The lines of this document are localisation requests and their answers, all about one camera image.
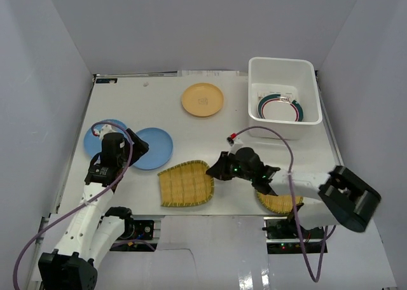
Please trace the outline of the blue plate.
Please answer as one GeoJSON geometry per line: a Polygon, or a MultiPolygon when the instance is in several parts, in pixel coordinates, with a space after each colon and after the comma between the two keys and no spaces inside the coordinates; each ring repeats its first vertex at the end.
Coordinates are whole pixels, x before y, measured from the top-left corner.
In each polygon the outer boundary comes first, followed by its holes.
{"type": "Polygon", "coordinates": [[[140,170],[154,170],[164,166],[173,153],[171,136],[161,128],[149,127],[136,132],[149,145],[148,152],[132,166],[140,170]]]}
{"type": "MultiPolygon", "coordinates": [[[[115,123],[116,125],[119,125],[119,126],[123,127],[124,129],[127,129],[127,126],[120,120],[106,119],[104,121],[115,123]]],[[[85,153],[90,158],[95,156],[97,153],[101,152],[101,140],[99,139],[99,136],[95,136],[92,134],[91,128],[89,128],[87,130],[87,132],[84,136],[83,145],[84,145],[85,153]]]]}

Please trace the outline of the fan-shaped bamboo tray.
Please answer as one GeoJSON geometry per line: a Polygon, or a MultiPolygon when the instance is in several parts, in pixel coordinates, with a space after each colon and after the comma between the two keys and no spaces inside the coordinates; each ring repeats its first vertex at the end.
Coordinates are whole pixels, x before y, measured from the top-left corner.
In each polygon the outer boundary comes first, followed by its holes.
{"type": "Polygon", "coordinates": [[[193,207],[207,203],[214,194],[214,179],[202,160],[180,163],[157,174],[162,207],[193,207]]]}

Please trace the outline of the round bamboo tray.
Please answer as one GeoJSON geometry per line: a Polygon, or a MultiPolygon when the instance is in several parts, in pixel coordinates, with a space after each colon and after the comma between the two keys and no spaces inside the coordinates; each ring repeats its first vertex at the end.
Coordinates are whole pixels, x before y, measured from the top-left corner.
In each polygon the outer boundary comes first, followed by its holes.
{"type": "Polygon", "coordinates": [[[256,197],[266,210],[275,214],[289,214],[293,209],[291,195],[273,196],[256,192],[256,197]]]}

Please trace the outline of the orange plastic plate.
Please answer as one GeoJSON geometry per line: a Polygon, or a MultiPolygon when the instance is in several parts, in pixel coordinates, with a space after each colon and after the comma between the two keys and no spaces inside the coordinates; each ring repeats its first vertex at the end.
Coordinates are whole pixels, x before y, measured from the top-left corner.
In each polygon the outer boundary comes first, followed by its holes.
{"type": "Polygon", "coordinates": [[[211,83],[196,83],[185,89],[181,96],[181,104],[189,114],[205,118],[222,109],[224,95],[211,83]]]}

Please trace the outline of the green rimmed white plate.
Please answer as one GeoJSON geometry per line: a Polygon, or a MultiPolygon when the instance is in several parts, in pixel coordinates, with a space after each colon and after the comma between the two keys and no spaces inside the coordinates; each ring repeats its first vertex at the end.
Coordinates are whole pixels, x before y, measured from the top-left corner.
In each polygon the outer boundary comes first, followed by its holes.
{"type": "Polygon", "coordinates": [[[264,120],[301,122],[304,117],[300,103],[281,93],[260,98],[256,110],[258,117],[264,120]]]}

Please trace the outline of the white plastic bin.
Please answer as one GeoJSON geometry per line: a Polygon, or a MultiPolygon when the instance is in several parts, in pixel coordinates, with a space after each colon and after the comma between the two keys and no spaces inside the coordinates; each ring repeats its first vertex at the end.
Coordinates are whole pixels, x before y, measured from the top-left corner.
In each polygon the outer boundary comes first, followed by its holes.
{"type": "Polygon", "coordinates": [[[278,132],[288,140],[299,140],[322,123],[322,108],[314,66],[307,60],[253,57],[248,63],[248,122],[278,132]],[[264,120],[258,117],[260,98],[281,93],[303,108],[301,122],[264,120]]]}

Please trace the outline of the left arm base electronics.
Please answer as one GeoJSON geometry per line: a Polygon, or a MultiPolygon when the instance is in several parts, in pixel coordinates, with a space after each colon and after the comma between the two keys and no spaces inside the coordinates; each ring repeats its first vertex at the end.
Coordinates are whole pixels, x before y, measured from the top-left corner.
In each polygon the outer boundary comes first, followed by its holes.
{"type": "Polygon", "coordinates": [[[133,219],[126,223],[124,233],[116,239],[111,251],[153,252],[157,247],[154,231],[154,220],[133,219]]]}

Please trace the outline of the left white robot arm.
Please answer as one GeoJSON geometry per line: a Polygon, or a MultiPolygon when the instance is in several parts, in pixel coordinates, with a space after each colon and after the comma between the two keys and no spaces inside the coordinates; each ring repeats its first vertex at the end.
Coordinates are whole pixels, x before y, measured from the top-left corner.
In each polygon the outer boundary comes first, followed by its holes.
{"type": "Polygon", "coordinates": [[[132,211],[108,209],[126,170],[149,150],[131,129],[106,122],[93,135],[101,138],[101,151],[89,164],[79,206],[68,212],[71,222],[52,252],[44,252],[38,268],[45,289],[94,289],[101,260],[114,241],[134,232],[132,211]]]}

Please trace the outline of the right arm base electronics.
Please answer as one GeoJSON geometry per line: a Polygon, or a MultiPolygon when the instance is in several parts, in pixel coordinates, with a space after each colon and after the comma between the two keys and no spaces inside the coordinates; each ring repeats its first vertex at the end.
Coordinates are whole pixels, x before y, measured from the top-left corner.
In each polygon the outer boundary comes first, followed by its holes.
{"type": "MultiPolygon", "coordinates": [[[[301,254],[300,238],[295,222],[287,222],[286,217],[265,217],[262,230],[266,236],[268,255],[301,254]]],[[[318,254],[322,248],[323,227],[311,230],[301,229],[307,254],[318,254]]]]}

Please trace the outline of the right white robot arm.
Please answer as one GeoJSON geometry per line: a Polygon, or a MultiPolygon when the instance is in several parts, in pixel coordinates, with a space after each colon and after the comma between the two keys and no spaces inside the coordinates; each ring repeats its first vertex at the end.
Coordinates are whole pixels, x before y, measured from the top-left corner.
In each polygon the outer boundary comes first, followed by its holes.
{"type": "Polygon", "coordinates": [[[249,181],[266,196],[311,198],[313,203],[302,205],[298,216],[287,222],[288,233],[294,238],[302,238],[316,227],[339,224],[363,233],[382,200],[379,192],[344,166],[337,165],[327,174],[288,172],[264,164],[249,147],[221,152],[206,174],[220,181],[249,181]]]}

